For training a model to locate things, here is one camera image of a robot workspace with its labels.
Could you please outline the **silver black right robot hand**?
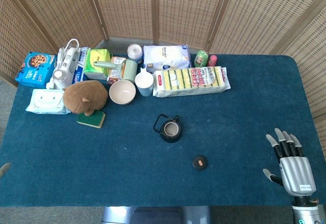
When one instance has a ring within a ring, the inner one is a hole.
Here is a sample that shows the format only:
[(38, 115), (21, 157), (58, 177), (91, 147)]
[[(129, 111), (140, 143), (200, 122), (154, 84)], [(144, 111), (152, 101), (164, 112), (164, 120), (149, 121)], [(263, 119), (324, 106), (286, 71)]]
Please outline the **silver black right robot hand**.
[(300, 141), (293, 134), (288, 134), (275, 128), (278, 139), (270, 134), (266, 139), (270, 142), (277, 157), (281, 177), (263, 169), (264, 175), (272, 182), (284, 187), (285, 191), (293, 197), (308, 197), (316, 191), (316, 185), (307, 157), (304, 156)]

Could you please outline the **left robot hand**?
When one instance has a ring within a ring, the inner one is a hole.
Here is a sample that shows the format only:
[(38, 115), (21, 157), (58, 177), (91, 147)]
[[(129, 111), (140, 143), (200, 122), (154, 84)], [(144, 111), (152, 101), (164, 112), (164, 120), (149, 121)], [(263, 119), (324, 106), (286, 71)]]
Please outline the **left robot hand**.
[(10, 167), (11, 167), (11, 163), (9, 162), (5, 163), (0, 167), (0, 178), (2, 178), (5, 175), (5, 173), (9, 170)]

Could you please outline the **black teapot lid orange knob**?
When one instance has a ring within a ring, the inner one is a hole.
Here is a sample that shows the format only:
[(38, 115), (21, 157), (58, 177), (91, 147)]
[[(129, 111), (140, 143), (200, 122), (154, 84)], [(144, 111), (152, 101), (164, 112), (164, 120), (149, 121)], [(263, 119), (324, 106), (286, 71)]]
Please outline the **black teapot lid orange knob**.
[(207, 159), (203, 155), (197, 155), (192, 160), (193, 167), (198, 170), (204, 170), (207, 167)]

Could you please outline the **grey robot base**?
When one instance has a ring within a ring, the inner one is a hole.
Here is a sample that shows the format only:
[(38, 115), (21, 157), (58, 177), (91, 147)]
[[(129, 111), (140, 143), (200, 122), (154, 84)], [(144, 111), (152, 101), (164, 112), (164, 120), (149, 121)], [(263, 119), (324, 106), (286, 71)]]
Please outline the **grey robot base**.
[(212, 224), (209, 206), (105, 207), (101, 224)]

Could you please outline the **black teapot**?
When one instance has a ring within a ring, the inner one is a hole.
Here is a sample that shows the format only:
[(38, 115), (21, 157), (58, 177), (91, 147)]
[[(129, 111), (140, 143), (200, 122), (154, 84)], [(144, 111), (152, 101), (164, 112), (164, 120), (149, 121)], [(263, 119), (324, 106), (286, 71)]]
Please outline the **black teapot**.
[[(161, 117), (164, 117), (167, 120), (161, 125), (160, 129), (157, 129), (156, 125)], [(163, 141), (167, 143), (177, 142), (178, 140), (180, 140), (182, 135), (182, 128), (179, 123), (179, 116), (175, 116), (172, 119), (164, 114), (158, 115), (153, 125), (153, 130), (160, 134), (160, 137), (162, 138)]]

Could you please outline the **blue cookie box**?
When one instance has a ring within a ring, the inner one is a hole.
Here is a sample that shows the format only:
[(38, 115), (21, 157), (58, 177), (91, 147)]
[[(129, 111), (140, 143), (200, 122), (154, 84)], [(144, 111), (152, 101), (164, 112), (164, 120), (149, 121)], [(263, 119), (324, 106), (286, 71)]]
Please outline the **blue cookie box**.
[(45, 89), (52, 77), (56, 61), (57, 55), (29, 52), (15, 77), (15, 81), (20, 85)]

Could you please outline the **brown capybara plush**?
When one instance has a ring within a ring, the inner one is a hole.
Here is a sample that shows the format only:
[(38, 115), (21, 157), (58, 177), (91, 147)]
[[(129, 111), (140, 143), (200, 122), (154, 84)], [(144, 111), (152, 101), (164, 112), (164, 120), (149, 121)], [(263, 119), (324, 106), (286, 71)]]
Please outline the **brown capybara plush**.
[(63, 88), (63, 104), (74, 114), (90, 116), (101, 110), (108, 99), (108, 91), (97, 80), (74, 83)]

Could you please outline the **blue table cloth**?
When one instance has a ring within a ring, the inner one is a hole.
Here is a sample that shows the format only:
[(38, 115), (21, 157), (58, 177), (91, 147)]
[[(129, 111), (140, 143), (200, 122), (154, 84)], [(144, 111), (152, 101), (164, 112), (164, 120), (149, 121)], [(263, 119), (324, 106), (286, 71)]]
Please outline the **blue table cloth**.
[[(76, 115), (27, 112), (32, 88), (19, 86), (0, 146), (0, 207), (289, 205), (266, 139), (294, 134), (326, 204), (326, 161), (295, 60), (285, 55), (218, 56), (231, 88), (222, 93), (108, 101), (100, 129)], [(158, 115), (179, 116), (180, 140), (153, 130)], [(198, 171), (192, 160), (207, 159)]]

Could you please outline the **blue white carton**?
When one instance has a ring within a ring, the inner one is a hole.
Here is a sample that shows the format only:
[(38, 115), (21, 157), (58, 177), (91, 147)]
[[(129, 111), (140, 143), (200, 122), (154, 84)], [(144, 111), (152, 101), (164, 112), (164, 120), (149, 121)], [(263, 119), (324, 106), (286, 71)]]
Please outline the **blue white carton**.
[(84, 67), (87, 58), (88, 47), (82, 47), (79, 52), (79, 58), (77, 62), (77, 66), (74, 72), (72, 84), (78, 83), (80, 81), (88, 80), (88, 77), (84, 74)]

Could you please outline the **yellow sponge multipack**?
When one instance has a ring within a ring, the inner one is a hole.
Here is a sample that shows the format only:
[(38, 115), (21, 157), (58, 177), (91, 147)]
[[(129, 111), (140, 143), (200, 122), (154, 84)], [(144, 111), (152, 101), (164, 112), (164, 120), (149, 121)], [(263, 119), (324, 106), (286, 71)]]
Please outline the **yellow sponge multipack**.
[(214, 94), (230, 88), (225, 67), (193, 67), (154, 72), (155, 97)]

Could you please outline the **beige bowl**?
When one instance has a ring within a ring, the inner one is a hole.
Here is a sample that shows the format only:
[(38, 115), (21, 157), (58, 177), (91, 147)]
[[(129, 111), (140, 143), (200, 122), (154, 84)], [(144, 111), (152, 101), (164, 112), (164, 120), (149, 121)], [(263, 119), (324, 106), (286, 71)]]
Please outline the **beige bowl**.
[(111, 85), (109, 89), (110, 99), (119, 105), (131, 103), (135, 97), (136, 90), (132, 82), (120, 80)]

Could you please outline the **green tissue box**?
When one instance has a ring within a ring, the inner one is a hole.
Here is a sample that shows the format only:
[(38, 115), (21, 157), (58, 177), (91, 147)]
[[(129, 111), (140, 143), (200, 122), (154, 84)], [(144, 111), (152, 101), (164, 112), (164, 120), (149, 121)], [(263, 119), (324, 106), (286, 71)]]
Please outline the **green tissue box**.
[(107, 49), (88, 49), (84, 66), (84, 74), (88, 79), (106, 80), (108, 69), (96, 67), (95, 62), (110, 62), (111, 54)]

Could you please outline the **light blue cup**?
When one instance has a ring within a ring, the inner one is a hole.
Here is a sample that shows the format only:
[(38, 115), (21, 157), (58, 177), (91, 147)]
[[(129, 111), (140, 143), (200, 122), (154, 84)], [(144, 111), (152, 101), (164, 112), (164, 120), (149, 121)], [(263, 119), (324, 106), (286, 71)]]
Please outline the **light blue cup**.
[(145, 68), (141, 68), (135, 77), (135, 84), (140, 94), (144, 97), (151, 96), (153, 93), (154, 77), (147, 72)]

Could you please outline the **white plastic bag pack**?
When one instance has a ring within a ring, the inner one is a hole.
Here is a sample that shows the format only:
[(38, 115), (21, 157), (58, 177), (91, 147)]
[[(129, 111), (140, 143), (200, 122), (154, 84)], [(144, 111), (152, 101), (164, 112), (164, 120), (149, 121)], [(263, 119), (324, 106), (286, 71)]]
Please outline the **white plastic bag pack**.
[(145, 45), (143, 53), (144, 68), (152, 74), (158, 70), (184, 69), (192, 66), (187, 45)]

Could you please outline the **wicker folding screen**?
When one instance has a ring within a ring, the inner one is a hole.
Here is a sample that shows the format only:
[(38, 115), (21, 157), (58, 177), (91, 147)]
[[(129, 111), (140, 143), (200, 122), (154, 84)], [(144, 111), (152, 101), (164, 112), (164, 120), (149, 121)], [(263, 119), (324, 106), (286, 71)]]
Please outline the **wicker folding screen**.
[(293, 57), (326, 149), (326, 0), (0, 0), (0, 87), (29, 51), (115, 37)]

